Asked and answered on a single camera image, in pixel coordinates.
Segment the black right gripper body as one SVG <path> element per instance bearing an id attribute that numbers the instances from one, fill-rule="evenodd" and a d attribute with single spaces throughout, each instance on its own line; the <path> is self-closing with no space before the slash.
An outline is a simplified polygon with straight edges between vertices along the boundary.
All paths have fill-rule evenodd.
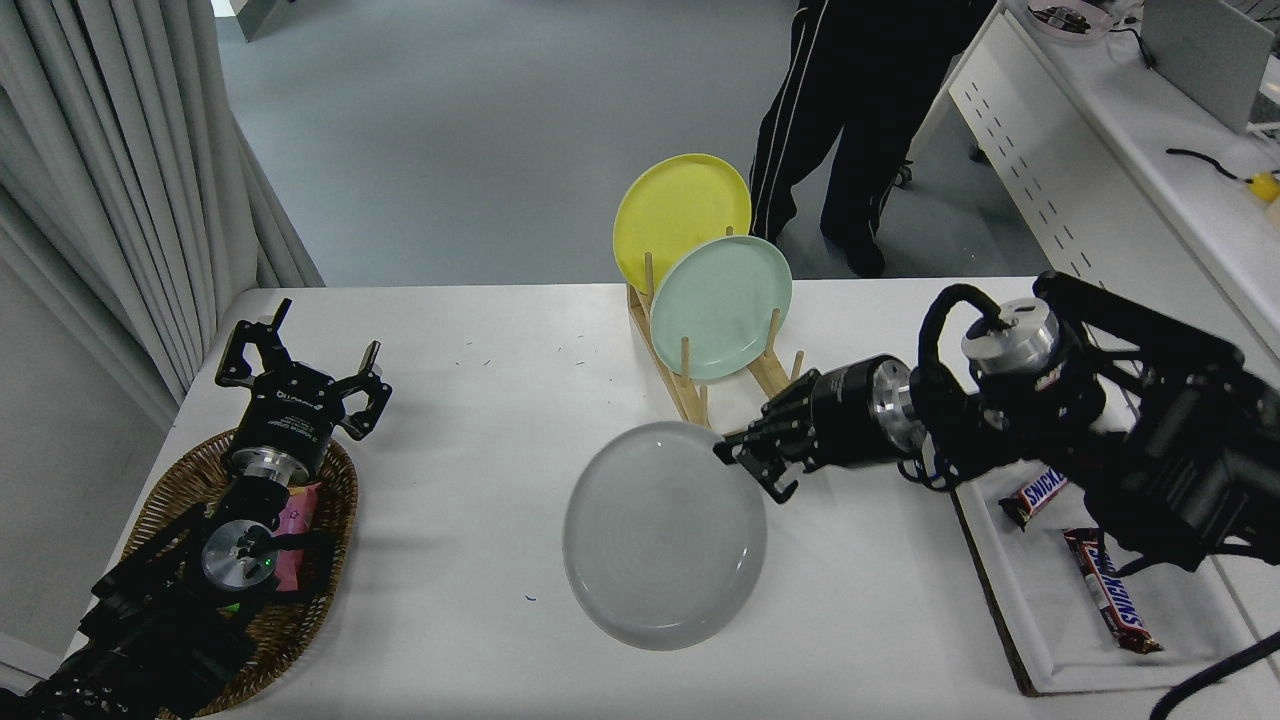
<path id="1" fill-rule="evenodd" d="M 901 457 L 876 407 L 877 378 L 901 368 L 897 357 L 877 355 L 832 372 L 810 369 L 797 378 L 808 401 L 809 446 L 799 455 L 806 471 L 863 468 Z"/>

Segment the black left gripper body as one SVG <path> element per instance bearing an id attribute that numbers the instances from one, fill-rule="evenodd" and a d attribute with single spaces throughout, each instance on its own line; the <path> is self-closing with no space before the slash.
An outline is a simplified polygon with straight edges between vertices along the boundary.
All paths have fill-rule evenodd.
<path id="1" fill-rule="evenodd" d="M 283 454 L 303 469 L 320 468 L 335 425 L 346 415 L 332 392 L 335 379 L 316 370 L 274 370 L 225 377 L 250 389 L 250 405 L 225 451 L 225 468 L 242 469 L 251 454 Z"/>

